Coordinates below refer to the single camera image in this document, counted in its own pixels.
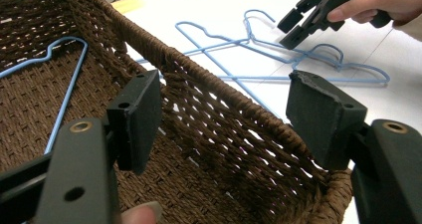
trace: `black clip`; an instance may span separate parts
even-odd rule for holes
[[[284,33],[288,33],[288,35],[280,41],[280,44],[291,50],[301,43],[309,34],[313,34],[318,29],[325,31],[328,27],[331,27],[334,31],[338,31],[344,22],[331,23],[326,19],[326,15],[332,9],[347,1],[349,0],[301,0],[296,5],[297,8],[292,9],[277,26]],[[310,11],[313,7],[316,8],[308,16],[302,27],[295,27],[295,25],[304,18],[302,13]],[[387,12],[378,11],[377,15],[370,23],[375,28],[381,28],[390,21],[391,18]]]

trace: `metal rivet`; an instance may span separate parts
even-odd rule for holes
[[[387,130],[401,134],[407,133],[409,131],[406,126],[398,122],[388,121],[383,123],[382,126]]]
[[[71,132],[87,131],[93,126],[90,121],[80,121],[71,126]]]

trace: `fingertip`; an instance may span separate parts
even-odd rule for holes
[[[368,23],[370,21],[373,20],[373,17],[365,17],[365,18],[361,18],[361,19],[353,19],[353,21],[359,23],[359,24],[364,24],[364,23]]]
[[[161,215],[161,205],[153,201],[123,212],[121,219],[123,224],[155,224],[161,219]]]
[[[334,23],[334,22],[343,21],[343,20],[345,20],[346,18],[344,17],[344,14],[343,14],[343,12],[341,11],[341,9],[336,8],[336,9],[334,9],[334,10],[330,11],[330,12],[327,14],[326,19],[327,19],[329,22]]]

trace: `finger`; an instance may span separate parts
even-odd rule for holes
[[[363,23],[367,23],[367,22],[372,21],[373,17],[364,17],[364,18],[359,18],[359,19],[352,18],[352,19],[353,19],[353,21],[355,21],[357,23],[363,24]]]
[[[121,219],[123,224],[155,224],[161,215],[161,205],[153,201],[128,209],[121,214]]]
[[[371,21],[373,17],[376,16],[376,14],[378,14],[378,10],[372,9],[356,14],[352,17],[352,19],[358,23],[366,23],[368,21]]]
[[[367,10],[376,9],[376,0],[350,0],[330,11],[326,19],[330,22],[344,21]]]

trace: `clamp jaw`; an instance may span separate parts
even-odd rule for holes
[[[63,125],[53,152],[0,173],[0,222],[120,223],[113,165],[141,174],[160,123],[158,71],[139,74],[103,118]]]
[[[301,0],[296,5],[296,9],[292,9],[277,26],[284,33],[288,33],[288,35],[280,41],[280,44],[291,50],[301,43],[309,34],[313,34],[318,29],[325,31],[328,27],[331,27],[334,31],[338,31],[344,24],[344,21],[331,23],[326,19],[326,15],[331,10],[347,1],[349,0]],[[296,24],[304,18],[302,13],[310,11],[313,7],[315,7],[315,9],[307,17],[302,27],[296,26]],[[378,14],[370,23],[375,28],[381,28],[390,21],[391,18],[387,12],[378,11]]]
[[[394,120],[364,122],[367,108],[315,74],[291,74],[286,115],[315,162],[347,169],[361,224],[422,223],[422,136]]]

